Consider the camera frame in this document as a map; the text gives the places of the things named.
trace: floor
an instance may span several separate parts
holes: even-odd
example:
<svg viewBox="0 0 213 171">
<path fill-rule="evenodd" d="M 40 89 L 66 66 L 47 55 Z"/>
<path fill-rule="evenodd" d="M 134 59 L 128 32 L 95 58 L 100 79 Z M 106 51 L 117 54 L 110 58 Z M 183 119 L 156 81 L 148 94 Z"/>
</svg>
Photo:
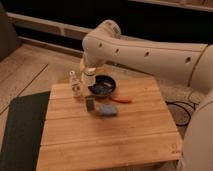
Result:
<svg viewBox="0 0 213 171">
<path fill-rule="evenodd" d="M 66 80 L 70 70 L 75 70 L 79 74 L 79 62 L 78 57 L 23 44 L 0 63 L 0 149 L 10 101 L 17 96 L 49 91 L 52 84 Z M 115 79 L 147 76 L 113 65 L 104 66 L 104 70 Z M 199 103 L 203 98 L 202 94 L 190 88 L 165 79 L 158 78 L 157 81 L 167 101 L 188 102 L 190 96 L 191 101 Z M 182 111 L 171 108 L 171 112 L 175 118 L 184 120 L 184 117 L 180 117 Z M 166 168 L 174 168 L 174 166 L 172 163 L 167 163 L 160 170 L 166 170 Z M 126 170 L 151 171 L 153 168 L 137 167 Z"/>
</svg>

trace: sponge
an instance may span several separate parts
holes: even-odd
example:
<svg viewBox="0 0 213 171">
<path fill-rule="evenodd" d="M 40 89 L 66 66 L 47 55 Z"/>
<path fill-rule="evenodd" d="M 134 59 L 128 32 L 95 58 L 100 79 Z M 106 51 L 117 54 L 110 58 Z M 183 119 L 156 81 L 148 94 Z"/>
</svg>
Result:
<svg viewBox="0 0 213 171">
<path fill-rule="evenodd" d="M 99 113 L 102 116 L 115 116 L 118 113 L 117 107 L 115 105 L 101 105 L 99 107 Z"/>
</svg>

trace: black mat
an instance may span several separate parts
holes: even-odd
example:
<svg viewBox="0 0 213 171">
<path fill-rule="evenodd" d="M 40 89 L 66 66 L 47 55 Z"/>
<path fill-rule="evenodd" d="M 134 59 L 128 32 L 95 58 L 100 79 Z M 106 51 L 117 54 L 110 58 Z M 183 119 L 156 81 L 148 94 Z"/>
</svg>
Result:
<svg viewBox="0 0 213 171">
<path fill-rule="evenodd" d="M 35 171 L 49 92 L 11 101 L 0 154 L 0 171 Z"/>
</svg>

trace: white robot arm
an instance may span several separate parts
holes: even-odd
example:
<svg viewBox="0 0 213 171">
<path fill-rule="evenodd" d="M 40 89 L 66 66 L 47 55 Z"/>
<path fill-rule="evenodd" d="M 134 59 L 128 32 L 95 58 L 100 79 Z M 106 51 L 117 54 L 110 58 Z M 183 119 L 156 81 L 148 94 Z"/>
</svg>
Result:
<svg viewBox="0 0 213 171">
<path fill-rule="evenodd" d="M 86 68 L 99 67 L 109 60 L 209 92 L 187 129 L 179 169 L 212 171 L 213 46 L 127 41 L 120 36 L 120 28 L 112 20 L 104 21 L 86 35 L 83 40 Z"/>
<path fill-rule="evenodd" d="M 203 92 L 213 87 L 213 46 L 122 40 L 119 26 L 106 20 L 83 40 L 84 62 L 98 67 L 106 60 L 166 77 Z"/>
</svg>

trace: wooden table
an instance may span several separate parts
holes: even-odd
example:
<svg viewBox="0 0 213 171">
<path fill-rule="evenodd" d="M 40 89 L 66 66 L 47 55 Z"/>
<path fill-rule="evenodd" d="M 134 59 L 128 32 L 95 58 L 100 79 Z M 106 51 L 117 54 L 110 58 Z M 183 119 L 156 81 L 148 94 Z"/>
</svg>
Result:
<svg viewBox="0 0 213 171">
<path fill-rule="evenodd" d="M 131 104 L 116 104 L 116 117 L 87 112 L 84 99 L 72 97 L 69 84 L 53 85 L 37 171 L 97 170 L 177 160 L 182 139 L 152 77 L 117 80 L 118 94 Z"/>
</svg>

